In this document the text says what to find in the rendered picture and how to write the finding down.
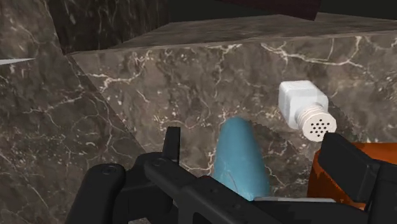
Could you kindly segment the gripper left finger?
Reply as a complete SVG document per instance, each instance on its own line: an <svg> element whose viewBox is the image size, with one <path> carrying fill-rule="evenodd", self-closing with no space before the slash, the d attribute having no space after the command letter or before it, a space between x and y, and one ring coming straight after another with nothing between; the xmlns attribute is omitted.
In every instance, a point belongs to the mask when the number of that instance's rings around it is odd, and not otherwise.
<svg viewBox="0 0 397 224"><path fill-rule="evenodd" d="M196 178L179 166L181 129L168 127L160 153L139 155L133 168L120 164L91 167L65 224L199 224L199 214L181 200L182 186Z"/></svg>

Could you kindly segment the orange container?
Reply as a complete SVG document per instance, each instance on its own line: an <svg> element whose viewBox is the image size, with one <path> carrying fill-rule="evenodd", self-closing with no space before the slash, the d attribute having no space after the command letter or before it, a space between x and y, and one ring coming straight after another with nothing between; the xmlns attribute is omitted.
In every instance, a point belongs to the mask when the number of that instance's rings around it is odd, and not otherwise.
<svg viewBox="0 0 397 224"><path fill-rule="evenodd" d="M397 165L397 143L353 143L369 157ZM320 150L317 150L312 162L307 196L314 198L331 198L336 202L364 210L366 204L354 202L330 178L318 163Z"/></svg>

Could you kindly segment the light blue rounded object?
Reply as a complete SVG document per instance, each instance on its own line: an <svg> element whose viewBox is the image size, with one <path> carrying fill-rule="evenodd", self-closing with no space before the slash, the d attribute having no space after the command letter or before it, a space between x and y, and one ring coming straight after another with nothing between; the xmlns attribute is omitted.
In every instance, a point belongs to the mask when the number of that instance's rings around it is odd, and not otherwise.
<svg viewBox="0 0 397 224"><path fill-rule="evenodd" d="M250 201L270 195L267 168L247 120L235 116L221 126L212 177Z"/></svg>

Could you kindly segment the white salt shaker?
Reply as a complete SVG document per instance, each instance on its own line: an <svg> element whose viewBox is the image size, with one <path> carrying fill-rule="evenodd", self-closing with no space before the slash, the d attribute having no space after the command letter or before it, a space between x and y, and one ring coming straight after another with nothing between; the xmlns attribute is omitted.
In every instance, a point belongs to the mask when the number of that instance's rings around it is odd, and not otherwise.
<svg viewBox="0 0 397 224"><path fill-rule="evenodd" d="M308 80L283 81L279 85L278 107L288 127L299 130L309 140L321 142L337 129L328 112L328 97Z"/></svg>

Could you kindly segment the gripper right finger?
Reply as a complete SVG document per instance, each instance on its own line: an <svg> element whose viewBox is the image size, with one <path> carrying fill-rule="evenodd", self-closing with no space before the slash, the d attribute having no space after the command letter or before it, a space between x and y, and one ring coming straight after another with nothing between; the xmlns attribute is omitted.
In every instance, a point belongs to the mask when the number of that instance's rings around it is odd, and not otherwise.
<svg viewBox="0 0 397 224"><path fill-rule="evenodd" d="M318 162L353 202L366 203L368 224L397 224L397 165L371 158L331 132Z"/></svg>

